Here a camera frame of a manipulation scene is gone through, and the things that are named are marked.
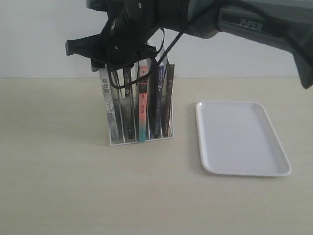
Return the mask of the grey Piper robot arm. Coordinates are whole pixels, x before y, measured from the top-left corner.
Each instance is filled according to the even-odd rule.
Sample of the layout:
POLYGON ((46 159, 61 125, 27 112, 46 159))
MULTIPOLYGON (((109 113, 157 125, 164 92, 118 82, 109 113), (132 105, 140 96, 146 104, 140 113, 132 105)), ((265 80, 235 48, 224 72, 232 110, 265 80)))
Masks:
POLYGON ((119 70, 158 52, 147 44, 160 29, 202 39, 225 32, 292 54, 303 88, 313 85, 313 3, 310 0, 89 0, 106 12, 99 34, 67 40, 66 54, 91 67, 119 70))

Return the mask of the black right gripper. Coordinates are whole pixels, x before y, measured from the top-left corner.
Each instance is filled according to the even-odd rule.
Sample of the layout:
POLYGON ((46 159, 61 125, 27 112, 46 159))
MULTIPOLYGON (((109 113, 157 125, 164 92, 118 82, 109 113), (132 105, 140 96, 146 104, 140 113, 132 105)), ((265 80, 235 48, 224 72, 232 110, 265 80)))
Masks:
POLYGON ((67 40, 66 55, 81 55, 99 64, 122 69, 157 56, 147 41, 157 30, 147 7, 120 7, 107 11, 108 21, 100 34, 67 40))

